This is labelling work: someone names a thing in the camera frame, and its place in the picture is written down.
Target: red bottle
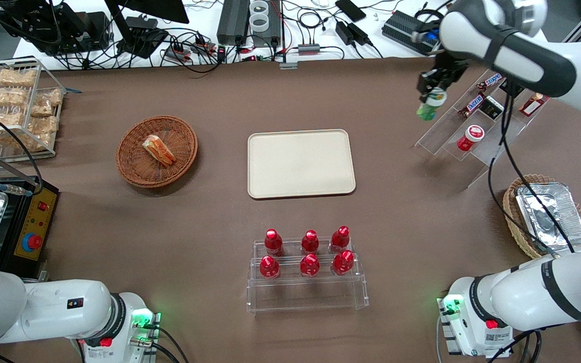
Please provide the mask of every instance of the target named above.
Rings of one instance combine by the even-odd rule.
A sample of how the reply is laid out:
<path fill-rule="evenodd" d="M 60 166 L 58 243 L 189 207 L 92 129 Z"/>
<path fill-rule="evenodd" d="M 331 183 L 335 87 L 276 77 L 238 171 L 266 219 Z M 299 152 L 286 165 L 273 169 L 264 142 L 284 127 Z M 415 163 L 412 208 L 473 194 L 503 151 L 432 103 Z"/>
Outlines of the red bottle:
<path fill-rule="evenodd" d="M 309 229 L 306 231 L 306 235 L 302 239 L 302 253 L 308 255 L 309 253 L 317 253 L 320 241 L 318 241 L 318 234 Z"/>
<path fill-rule="evenodd" d="M 340 253 L 346 250 L 348 239 L 348 227 L 343 225 L 331 236 L 331 242 L 329 242 L 329 253 Z"/>
<path fill-rule="evenodd" d="M 320 271 L 320 261 L 318 260 L 318 257 L 313 253 L 304 256 L 302 261 L 300 261 L 300 271 L 304 277 L 313 277 L 318 274 L 318 271 Z"/>
<path fill-rule="evenodd" d="M 266 252 L 275 257 L 282 257 L 284 255 L 284 247 L 281 245 L 281 236 L 277 234 L 274 229 L 269 229 L 266 232 L 266 239 L 263 244 L 266 246 Z"/>
<path fill-rule="evenodd" d="M 333 263 L 331 264 L 331 272 L 342 276 L 347 271 L 353 268 L 353 252 L 349 250 L 344 250 L 333 258 Z"/>
<path fill-rule="evenodd" d="M 261 258 L 261 264 L 259 264 L 259 272 L 263 278 L 268 278 L 272 280 L 281 275 L 279 270 L 279 262 L 270 256 L 264 256 Z"/>

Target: clear acrylic stand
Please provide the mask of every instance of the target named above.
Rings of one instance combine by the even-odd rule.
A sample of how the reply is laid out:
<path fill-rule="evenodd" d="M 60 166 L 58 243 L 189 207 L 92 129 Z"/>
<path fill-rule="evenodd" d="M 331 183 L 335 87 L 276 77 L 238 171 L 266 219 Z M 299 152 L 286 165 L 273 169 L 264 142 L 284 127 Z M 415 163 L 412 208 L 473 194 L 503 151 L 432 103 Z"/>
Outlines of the clear acrylic stand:
<path fill-rule="evenodd" d="M 304 257 L 301 251 L 302 239 L 284 239 L 284 256 L 275 258 L 279 262 L 281 276 L 274 280 L 261 276 L 259 264 L 266 255 L 266 248 L 263 240 L 254 241 L 246 289 L 248 312 L 256 314 L 327 308 L 359 310 L 369 306 L 365 273 L 353 243 L 349 242 L 347 248 L 355 253 L 354 266 L 343 276 L 337 276 L 330 271 L 330 264 L 335 257 L 328 251 L 330 237 L 318 238 L 320 247 L 316 255 L 320 260 L 320 272 L 316 276 L 303 277 L 300 274 L 300 261 Z"/>
<path fill-rule="evenodd" d="M 470 183 L 468 188 L 472 186 L 477 180 L 479 180 L 488 171 L 488 165 L 492 158 L 497 159 L 501 156 L 504 148 L 503 145 L 499 146 L 499 140 L 501 138 L 501 128 L 499 124 L 501 122 L 502 115 L 499 115 L 496 119 L 491 119 L 481 110 L 475 110 L 470 117 L 467 119 L 458 114 L 459 110 L 462 110 L 465 106 L 470 103 L 480 92 L 477 89 L 477 83 L 482 82 L 493 76 L 496 72 L 488 70 L 481 78 L 475 82 L 470 89 L 468 89 L 465 94 L 459 98 L 452 107 L 447 110 L 434 125 L 429 128 L 429 130 L 416 142 L 414 147 L 420 146 L 426 149 L 430 154 L 438 156 L 440 154 L 450 154 L 452 157 L 458 159 L 458 161 L 464 161 L 466 157 L 472 156 L 474 159 L 478 159 L 484 164 L 482 170 L 477 174 L 475 179 Z M 482 91 L 486 96 L 491 96 L 495 101 L 503 105 L 505 103 L 505 91 L 499 88 L 503 83 L 503 79 L 488 87 L 487 90 Z M 512 108 L 512 119 L 510 120 L 510 126 L 505 135 L 507 143 L 512 143 L 514 139 L 523 131 L 533 118 L 539 114 L 540 110 L 535 111 L 530 116 L 526 116 L 519 111 L 521 106 L 524 105 L 528 99 L 535 93 L 531 90 L 525 89 L 514 99 L 514 106 Z M 466 129 L 470 125 L 481 126 L 486 132 L 484 139 L 474 145 L 470 151 L 462 151 L 456 146 L 456 141 L 463 136 Z"/>

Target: emergency stop button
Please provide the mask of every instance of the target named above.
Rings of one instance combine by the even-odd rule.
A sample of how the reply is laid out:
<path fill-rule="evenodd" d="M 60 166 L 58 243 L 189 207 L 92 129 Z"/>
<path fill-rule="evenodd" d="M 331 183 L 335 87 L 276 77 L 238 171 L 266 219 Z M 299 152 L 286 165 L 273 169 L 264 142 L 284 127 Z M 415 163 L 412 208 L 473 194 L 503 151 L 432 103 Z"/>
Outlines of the emergency stop button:
<path fill-rule="evenodd" d="M 35 233 L 28 233 L 21 241 L 21 247 L 26 252 L 32 252 L 42 246 L 42 236 Z"/>

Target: snickers bar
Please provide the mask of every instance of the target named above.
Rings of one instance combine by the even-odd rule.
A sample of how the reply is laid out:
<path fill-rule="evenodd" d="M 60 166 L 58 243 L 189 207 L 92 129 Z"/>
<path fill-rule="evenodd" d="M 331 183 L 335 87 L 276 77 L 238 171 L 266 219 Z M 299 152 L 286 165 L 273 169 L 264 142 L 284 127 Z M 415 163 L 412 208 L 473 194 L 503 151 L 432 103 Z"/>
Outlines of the snickers bar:
<path fill-rule="evenodd" d="M 477 88 L 480 90 L 487 90 L 488 87 L 496 84 L 499 80 L 501 80 L 503 77 L 501 76 L 501 74 L 497 73 L 494 76 L 491 76 L 490 78 L 488 78 L 487 80 L 478 83 L 477 84 Z"/>
<path fill-rule="evenodd" d="M 479 94 L 472 101 L 470 101 L 470 103 L 468 103 L 467 106 L 465 106 L 461 111 L 459 111 L 458 114 L 465 118 L 470 117 L 472 112 L 475 112 L 475 110 L 477 110 L 477 108 L 479 108 L 479 106 L 482 103 L 484 103 L 485 100 L 486 96 L 479 92 Z"/>

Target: aluminum foil container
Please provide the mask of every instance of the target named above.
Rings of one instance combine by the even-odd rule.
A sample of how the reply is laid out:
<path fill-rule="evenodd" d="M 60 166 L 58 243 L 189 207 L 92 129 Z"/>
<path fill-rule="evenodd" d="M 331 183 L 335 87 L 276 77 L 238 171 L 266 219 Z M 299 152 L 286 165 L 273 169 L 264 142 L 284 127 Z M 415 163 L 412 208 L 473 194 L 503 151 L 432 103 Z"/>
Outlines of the aluminum foil container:
<path fill-rule="evenodd" d="M 560 183 L 548 183 L 531 184 L 531 188 L 551 211 L 555 220 L 560 223 L 571 244 L 575 247 L 581 246 L 581 218 L 568 186 Z M 555 251 L 566 250 L 568 245 L 565 239 L 530 190 L 526 186 L 521 186 L 515 189 L 514 194 L 528 232 L 537 236 Z M 540 253 L 546 252 L 542 250 L 541 246 L 538 246 L 538 243 L 535 243 L 535 250 Z"/>

